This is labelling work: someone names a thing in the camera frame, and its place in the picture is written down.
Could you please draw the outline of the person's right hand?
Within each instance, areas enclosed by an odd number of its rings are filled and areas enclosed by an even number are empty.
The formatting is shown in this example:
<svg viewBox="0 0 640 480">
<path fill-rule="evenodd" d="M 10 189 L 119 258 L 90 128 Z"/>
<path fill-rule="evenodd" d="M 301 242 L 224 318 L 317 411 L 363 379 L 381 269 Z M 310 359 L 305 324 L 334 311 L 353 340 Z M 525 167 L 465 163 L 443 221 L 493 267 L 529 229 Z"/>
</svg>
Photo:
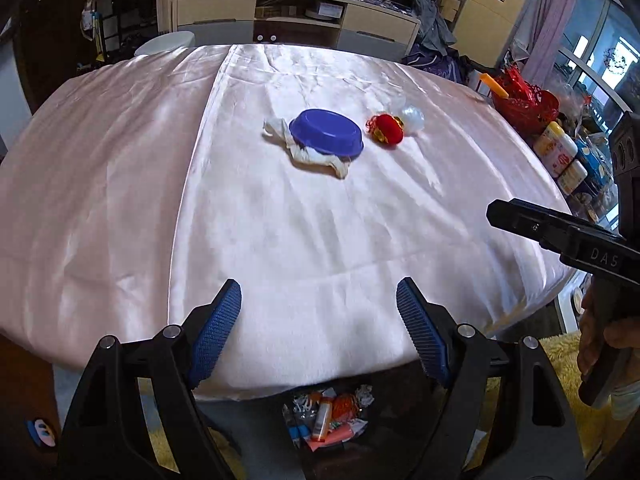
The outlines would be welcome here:
<svg viewBox="0 0 640 480">
<path fill-rule="evenodd" d="M 598 297 L 596 280 L 591 280 L 589 289 L 582 300 L 584 313 L 580 318 L 579 350 L 577 366 L 580 377 L 585 379 L 599 359 L 602 344 L 612 348 L 631 348 L 634 354 L 629 358 L 625 371 L 620 375 L 617 385 L 626 386 L 639 381 L 639 304 L 635 301 L 630 315 L 618 321 L 604 325 L 597 318 Z"/>
</svg>

